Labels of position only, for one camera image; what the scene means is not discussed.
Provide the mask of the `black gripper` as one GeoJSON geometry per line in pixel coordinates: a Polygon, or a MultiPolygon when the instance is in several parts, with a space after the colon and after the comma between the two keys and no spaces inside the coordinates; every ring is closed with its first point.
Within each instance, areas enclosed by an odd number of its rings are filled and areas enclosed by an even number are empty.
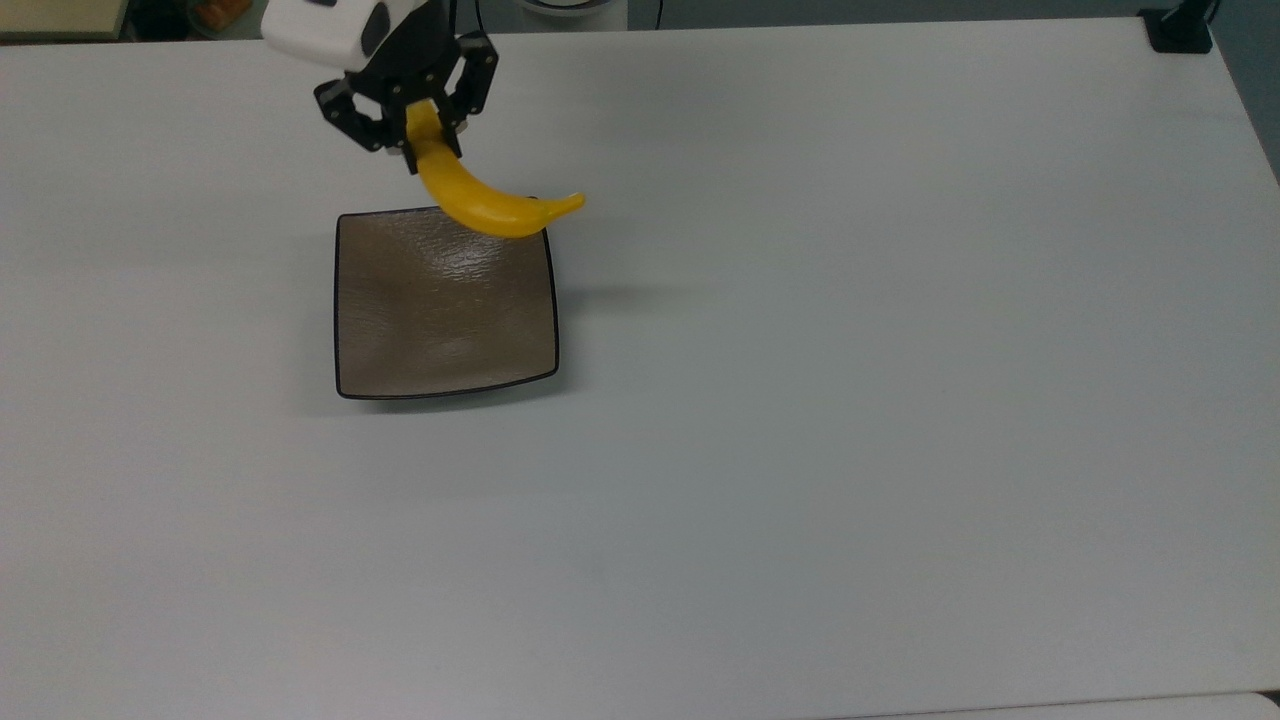
{"type": "Polygon", "coordinates": [[[483,113],[499,55],[485,31],[457,38],[457,1],[375,1],[357,38],[360,64],[346,77],[314,88],[325,122],[369,152],[387,151],[419,172],[408,140],[407,106],[428,96],[440,74],[460,68],[449,88],[440,76],[434,94],[442,137],[462,158],[460,133],[483,113]]]}

